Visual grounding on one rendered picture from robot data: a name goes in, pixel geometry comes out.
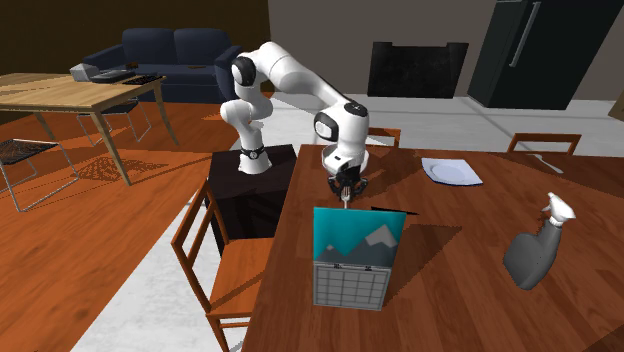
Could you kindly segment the teal mountain picture desk calendar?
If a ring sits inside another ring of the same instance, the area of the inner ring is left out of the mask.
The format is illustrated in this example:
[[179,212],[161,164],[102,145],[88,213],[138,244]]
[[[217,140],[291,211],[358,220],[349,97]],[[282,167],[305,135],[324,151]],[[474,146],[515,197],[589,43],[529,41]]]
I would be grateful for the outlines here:
[[316,207],[313,303],[381,310],[406,217],[398,211]]

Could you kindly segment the black refrigerator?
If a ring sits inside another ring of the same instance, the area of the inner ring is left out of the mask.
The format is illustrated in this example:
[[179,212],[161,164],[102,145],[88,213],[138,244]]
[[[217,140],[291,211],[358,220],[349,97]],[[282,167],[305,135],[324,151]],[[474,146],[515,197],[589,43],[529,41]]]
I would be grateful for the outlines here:
[[487,108],[564,110],[624,0],[496,0],[467,95]]

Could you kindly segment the dark blue sofa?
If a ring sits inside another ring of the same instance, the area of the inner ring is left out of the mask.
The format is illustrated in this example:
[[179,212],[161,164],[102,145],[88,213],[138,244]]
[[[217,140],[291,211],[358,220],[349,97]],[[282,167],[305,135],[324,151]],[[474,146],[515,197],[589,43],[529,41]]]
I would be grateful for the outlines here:
[[83,58],[100,70],[136,63],[138,75],[162,76],[162,100],[220,104],[237,97],[231,65],[242,51],[212,28],[130,28],[122,42]]

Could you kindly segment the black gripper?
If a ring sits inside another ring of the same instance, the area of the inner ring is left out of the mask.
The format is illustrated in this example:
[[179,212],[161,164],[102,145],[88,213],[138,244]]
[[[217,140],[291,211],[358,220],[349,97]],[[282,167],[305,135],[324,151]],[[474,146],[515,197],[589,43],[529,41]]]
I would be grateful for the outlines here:
[[351,188],[351,196],[360,195],[368,186],[368,179],[361,177],[360,166],[344,167],[335,176],[328,178],[328,185],[333,194],[340,197],[345,186]]

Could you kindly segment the black fireplace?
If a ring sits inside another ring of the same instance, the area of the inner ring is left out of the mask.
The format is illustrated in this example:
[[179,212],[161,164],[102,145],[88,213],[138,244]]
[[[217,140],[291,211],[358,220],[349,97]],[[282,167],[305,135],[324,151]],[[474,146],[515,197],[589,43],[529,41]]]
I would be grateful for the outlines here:
[[454,97],[469,44],[395,46],[374,42],[367,95],[370,97]]

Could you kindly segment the brown wooden chair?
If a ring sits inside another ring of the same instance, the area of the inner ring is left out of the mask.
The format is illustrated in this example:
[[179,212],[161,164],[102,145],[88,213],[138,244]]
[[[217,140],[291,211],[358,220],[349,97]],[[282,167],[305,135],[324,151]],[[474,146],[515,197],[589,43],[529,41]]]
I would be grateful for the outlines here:
[[395,148],[398,148],[400,145],[401,130],[397,128],[370,127],[368,129],[368,135],[379,137],[392,137],[393,146]]
[[507,148],[507,152],[515,152],[515,147],[519,142],[568,143],[569,147],[564,154],[573,155],[581,137],[581,134],[569,133],[515,133]]
[[[190,250],[185,251],[183,244],[203,201],[208,202],[207,211]],[[211,293],[206,294],[193,266],[213,219],[217,221],[224,247]],[[249,325],[272,244],[271,238],[230,238],[209,182],[202,182],[171,246],[223,352],[229,352],[224,331]]]

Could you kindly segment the light wooden table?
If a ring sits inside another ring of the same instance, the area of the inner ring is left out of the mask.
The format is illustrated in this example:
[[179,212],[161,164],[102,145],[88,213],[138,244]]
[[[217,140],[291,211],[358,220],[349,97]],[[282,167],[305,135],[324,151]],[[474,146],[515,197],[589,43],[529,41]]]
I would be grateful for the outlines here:
[[161,82],[158,78],[143,85],[127,85],[123,81],[104,84],[77,82],[69,74],[11,73],[0,76],[0,111],[34,114],[49,137],[54,134],[42,116],[44,112],[89,114],[122,179],[130,184],[112,137],[104,127],[102,111],[152,91],[163,123],[176,140],[164,107]]

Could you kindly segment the white square plate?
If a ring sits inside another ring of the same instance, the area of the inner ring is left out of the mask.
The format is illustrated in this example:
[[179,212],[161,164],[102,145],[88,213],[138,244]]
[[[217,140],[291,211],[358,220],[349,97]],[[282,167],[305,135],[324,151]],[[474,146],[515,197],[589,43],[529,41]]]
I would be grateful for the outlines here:
[[451,186],[476,186],[483,181],[463,159],[422,158],[422,168],[434,182]]

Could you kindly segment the reddish brown wooden dining table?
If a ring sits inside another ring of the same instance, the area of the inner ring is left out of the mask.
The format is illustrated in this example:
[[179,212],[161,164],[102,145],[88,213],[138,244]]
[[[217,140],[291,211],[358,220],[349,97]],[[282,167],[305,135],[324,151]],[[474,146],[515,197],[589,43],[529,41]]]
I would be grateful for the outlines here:
[[[432,182],[422,150],[374,146],[355,206],[407,212],[383,307],[313,302],[313,210],[339,201],[300,148],[242,352],[624,352],[624,158],[460,153],[476,187]],[[502,259],[556,194],[575,212],[532,290]]]

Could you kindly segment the dark robot stand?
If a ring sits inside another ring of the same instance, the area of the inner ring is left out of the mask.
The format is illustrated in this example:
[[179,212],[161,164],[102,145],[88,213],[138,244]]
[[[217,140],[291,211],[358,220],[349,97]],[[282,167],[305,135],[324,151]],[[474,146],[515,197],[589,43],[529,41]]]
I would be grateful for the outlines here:
[[272,167],[257,175],[238,170],[237,150],[212,155],[208,182],[230,239],[275,236],[297,156],[290,144],[267,153]]

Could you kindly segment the grey spray bottle white nozzle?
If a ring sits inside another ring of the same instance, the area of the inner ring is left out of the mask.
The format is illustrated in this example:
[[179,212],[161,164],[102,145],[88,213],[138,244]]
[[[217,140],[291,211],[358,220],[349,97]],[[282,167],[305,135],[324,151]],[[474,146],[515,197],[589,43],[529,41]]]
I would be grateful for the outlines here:
[[576,217],[573,209],[553,192],[548,193],[549,204],[542,209],[550,217],[537,234],[520,233],[508,247],[503,265],[517,287],[533,289],[548,273],[558,252],[562,227]]

